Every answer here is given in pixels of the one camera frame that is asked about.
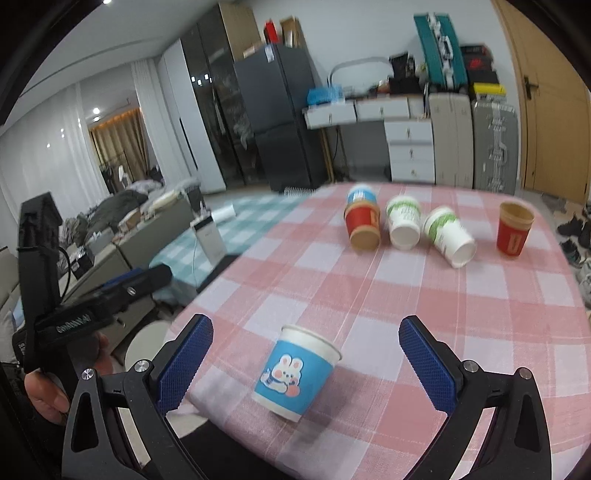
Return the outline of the person left hand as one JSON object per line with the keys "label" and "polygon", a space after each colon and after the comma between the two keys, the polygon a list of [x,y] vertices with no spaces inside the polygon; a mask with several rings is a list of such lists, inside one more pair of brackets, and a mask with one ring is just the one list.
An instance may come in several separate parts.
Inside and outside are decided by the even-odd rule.
{"label": "person left hand", "polygon": [[[99,355],[94,368],[101,375],[113,373],[111,357],[107,352],[109,341],[102,333],[97,333]],[[35,410],[53,424],[62,424],[64,415],[69,411],[69,399],[63,390],[49,377],[39,371],[27,373],[24,387]]]}

